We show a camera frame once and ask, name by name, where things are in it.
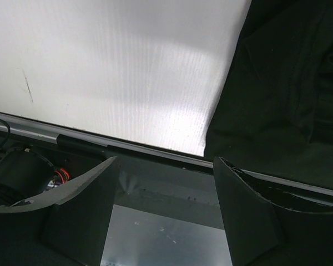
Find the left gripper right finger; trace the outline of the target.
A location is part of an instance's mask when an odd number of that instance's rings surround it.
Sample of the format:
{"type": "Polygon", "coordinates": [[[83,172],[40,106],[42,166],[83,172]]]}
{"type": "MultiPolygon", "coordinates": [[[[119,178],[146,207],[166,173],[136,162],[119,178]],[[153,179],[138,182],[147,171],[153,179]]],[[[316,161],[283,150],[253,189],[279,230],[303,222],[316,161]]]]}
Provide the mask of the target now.
{"type": "Polygon", "coordinates": [[[333,190],[243,171],[213,172],[234,265],[333,265],[333,190]]]}

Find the black t shirt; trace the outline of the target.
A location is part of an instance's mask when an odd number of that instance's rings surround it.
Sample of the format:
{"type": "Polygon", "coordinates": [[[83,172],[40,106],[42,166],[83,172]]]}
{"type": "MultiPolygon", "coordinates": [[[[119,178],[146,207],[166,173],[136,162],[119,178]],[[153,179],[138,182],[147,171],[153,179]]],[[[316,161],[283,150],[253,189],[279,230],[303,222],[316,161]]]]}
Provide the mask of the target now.
{"type": "Polygon", "coordinates": [[[252,1],[204,155],[333,190],[333,1],[252,1]]]}

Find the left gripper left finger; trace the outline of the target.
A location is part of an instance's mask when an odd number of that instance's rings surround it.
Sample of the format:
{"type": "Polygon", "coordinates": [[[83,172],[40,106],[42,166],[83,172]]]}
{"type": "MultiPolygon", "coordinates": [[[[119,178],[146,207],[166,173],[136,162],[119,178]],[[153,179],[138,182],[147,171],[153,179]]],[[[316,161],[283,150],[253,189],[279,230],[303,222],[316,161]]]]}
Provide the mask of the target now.
{"type": "Polygon", "coordinates": [[[0,206],[0,265],[99,265],[120,162],[88,172],[11,206],[0,206]]]}

